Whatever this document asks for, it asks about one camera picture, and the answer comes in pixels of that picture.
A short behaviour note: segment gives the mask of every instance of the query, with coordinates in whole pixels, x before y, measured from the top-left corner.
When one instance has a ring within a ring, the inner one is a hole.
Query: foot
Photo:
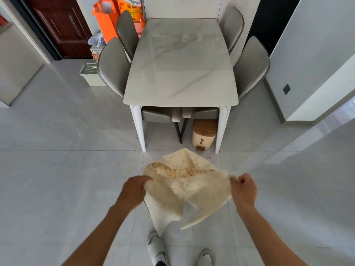
[[[211,250],[204,249],[198,256],[195,266],[214,266],[214,256]]]
[[[169,266],[165,246],[156,232],[148,237],[148,252],[154,266]]]

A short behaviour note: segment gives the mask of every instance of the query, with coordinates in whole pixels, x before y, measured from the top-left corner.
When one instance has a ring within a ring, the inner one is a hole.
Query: chair backrest
[[[260,41],[252,36],[233,68],[238,98],[251,91],[266,76],[269,68],[269,54]]]
[[[230,54],[244,29],[244,18],[238,9],[230,6],[224,12],[219,26]]]
[[[139,42],[139,37],[132,16],[127,10],[125,10],[118,18],[116,32],[132,61]]]
[[[123,98],[131,64],[118,38],[112,38],[101,51],[97,67],[102,80]]]

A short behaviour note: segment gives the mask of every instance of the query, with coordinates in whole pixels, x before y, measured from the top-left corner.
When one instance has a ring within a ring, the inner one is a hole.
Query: dirty cloth
[[[228,172],[215,168],[208,160],[186,148],[149,164],[143,174],[153,178],[144,186],[144,202],[159,235],[171,221],[182,218],[184,201],[199,211],[181,229],[206,219],[231,197]]]

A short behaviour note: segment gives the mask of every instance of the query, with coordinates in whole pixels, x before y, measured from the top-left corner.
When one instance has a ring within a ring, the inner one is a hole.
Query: black chair leg
[[[179,129],[179,124],[178,124],[177,122],[174,122],[174,124],[175,124],[175,129],[176,129],[176,133],[177,133],[177,135],[178,135],[180,144],[182,144],[182,139],[181,139],[181,133],[180,133],[180,129]]]
[[[189,120],[188,118],[184,118],[184,124],[182,125],[182,128],[181,128],[181,138],[182,138],[182,135],[184,134],[184,131],[185,131],[185,128],[186,128],[186,124],[187,124],[188,120]]]

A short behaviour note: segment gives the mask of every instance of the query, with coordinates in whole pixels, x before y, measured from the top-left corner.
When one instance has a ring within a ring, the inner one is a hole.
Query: wall switch
[[[285,95],[291,90],[290,86],[287,84],[285,87],[284,87],[284,93]]]

